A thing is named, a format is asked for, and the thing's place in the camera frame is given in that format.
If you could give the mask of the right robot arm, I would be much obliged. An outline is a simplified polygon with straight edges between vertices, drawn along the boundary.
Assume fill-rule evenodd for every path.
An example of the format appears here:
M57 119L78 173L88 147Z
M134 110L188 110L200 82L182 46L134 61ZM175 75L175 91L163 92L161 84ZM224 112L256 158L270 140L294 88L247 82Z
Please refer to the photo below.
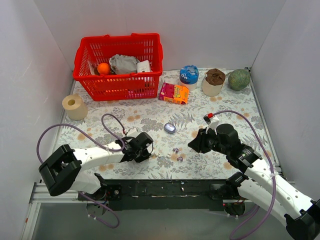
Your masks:
M320 234L320 202L273 171L258 152L241 143L232 125L202 128L188 146L197 153L221 153L238 169L216 190L221 197L254 202L277 218L295 240L314 240Z

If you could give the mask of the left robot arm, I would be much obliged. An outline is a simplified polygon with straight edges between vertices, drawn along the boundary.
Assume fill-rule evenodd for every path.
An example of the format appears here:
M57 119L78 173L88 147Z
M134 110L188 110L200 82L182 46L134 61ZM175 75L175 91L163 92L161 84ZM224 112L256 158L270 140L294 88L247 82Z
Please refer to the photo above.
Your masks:
M95 200L101 200L106 196L106 187L102 177L98 174L86 173L87 170L107 164L119 164L135 161L137 163L147 160L151 156L149 147L153 146L153 139L146 133L133 133L106 145L106 149L100 147L75 148L68 144L60 146L39 167L39 173L51 196L59 196L68 190L85 192Z

